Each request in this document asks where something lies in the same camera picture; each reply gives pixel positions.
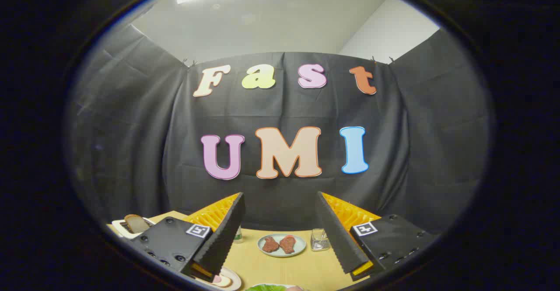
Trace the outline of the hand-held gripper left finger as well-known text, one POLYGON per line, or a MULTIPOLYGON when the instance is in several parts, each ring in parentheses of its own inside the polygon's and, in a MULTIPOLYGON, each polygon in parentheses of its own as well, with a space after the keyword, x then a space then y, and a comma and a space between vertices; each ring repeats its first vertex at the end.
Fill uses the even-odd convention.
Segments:
POLYGON ((224 265, 245 215, 236 193, 186 218, 166 217, 126 244, 154 265, 212 282, 224 265))

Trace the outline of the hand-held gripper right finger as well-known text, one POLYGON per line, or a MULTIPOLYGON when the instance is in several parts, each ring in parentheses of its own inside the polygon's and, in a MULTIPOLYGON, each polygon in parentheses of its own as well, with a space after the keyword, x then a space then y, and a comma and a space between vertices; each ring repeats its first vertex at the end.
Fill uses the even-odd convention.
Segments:
POLYGON ((342 270, 353 281, 402 266, 438 239, 400 215, 380 217, 320 191, 316 213, 342 270))

